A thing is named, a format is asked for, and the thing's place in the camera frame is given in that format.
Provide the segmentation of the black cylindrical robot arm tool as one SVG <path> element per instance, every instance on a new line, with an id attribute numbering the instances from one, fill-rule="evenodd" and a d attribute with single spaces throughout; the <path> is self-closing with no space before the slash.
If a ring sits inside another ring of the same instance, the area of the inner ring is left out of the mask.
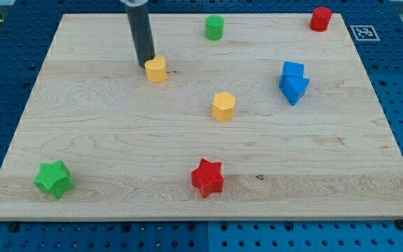
<path id="1" fill-rule="evenodd" d="M 125 5 L 137 60 L 141 68 L 155 57 L 148 0 L 121 0 Z"/>

